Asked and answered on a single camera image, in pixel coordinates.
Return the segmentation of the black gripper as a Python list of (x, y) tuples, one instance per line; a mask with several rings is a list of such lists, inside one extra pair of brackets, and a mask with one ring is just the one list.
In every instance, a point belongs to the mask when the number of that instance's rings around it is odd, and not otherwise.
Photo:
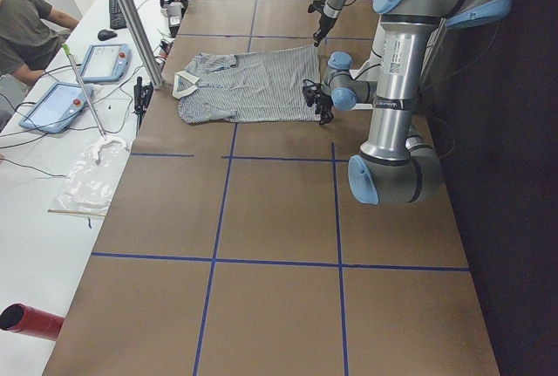
[(330, 96), (321, 95), (316, 97), (316, 110), (315, 114), (319, 115), (319, 125), (323, 126), (329, 124), (334, 119), (332, 112), (333, 102)]
[(319, 46), (324, 38), (327, 37), (330, 30), (335, 26), (335, 18), (331, 18), (322, 14), (319, 19), (317, 31), (313, 34), (314, 46)]

